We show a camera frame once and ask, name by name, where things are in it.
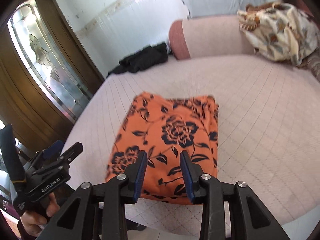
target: orange floral fabric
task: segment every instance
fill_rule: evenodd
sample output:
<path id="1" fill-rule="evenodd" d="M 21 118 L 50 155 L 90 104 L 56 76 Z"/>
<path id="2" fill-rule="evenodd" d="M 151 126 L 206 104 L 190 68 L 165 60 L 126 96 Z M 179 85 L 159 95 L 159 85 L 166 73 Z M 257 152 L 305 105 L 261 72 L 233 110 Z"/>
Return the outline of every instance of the orange floral fabric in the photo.
<path id="1" fill-rule="evenodd" d="M 107 167 L 106 182 L 134 163 L 145 151 L 148 165 L 141 197 L 175 204 L 191 204 L 187 198 L 180 153 L 217 176 L 218 105 L 212 96 L 164 99 L 142 93 L 137 96 L 116 137 Z"/>

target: bed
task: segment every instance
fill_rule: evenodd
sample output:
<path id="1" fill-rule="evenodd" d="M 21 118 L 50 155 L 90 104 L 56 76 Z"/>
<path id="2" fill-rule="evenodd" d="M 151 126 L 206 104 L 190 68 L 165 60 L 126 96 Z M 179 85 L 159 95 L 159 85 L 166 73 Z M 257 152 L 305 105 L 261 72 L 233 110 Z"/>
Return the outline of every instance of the bed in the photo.
<path id="1" fill-rule="evenodd" d="M 320 203 L 320 84 L 309 71 L 255 55 L 176 61 L 144 72 L 110 76 L 73 127 L 64 150 L 81 142 L 68 184 L 104 182 L 115 135 L 133 98 L 212 94 L 219 107 L 218 179 L 245 180 L 281 225 Z M 199 236 L 202 207 L 146 199 L 126 218 L 175 234 Z M 226 229 L 230 221 L 226 206 Z"/>

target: finger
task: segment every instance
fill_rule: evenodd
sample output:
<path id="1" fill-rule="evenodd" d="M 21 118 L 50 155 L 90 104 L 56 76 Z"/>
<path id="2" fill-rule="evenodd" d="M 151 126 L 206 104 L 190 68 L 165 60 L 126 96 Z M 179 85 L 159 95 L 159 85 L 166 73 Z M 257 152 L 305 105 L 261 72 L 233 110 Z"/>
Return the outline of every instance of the finger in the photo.
<path id="1" fill-rule="evenodd" d="M 52 217 L 55 213 L 58 212 L 58 210 L 60 209 L 59 205 L 57 204 L 57 200 L 54 196 L 54 193 L 50 193 L 49 195 L 49 198 L 50 198 L 50 203 L 47 207 L 47 216 L 48 217 Z"/>
<path id="2" fill-rule="evenodd" d="M 24 229 L 29 235 L 35 236 L 35 237 L 38 237 L 42 231 L 42 229 L 37 225 L 31 225 L 31 226 L 25 227 Z"/>
<path id="3" fill-rule="evenodd" d="M 22 217 L 21 222 L 24 227 L 31 225 L 45 225 L 47 220 L 34 211 L 26 211 Z"/>

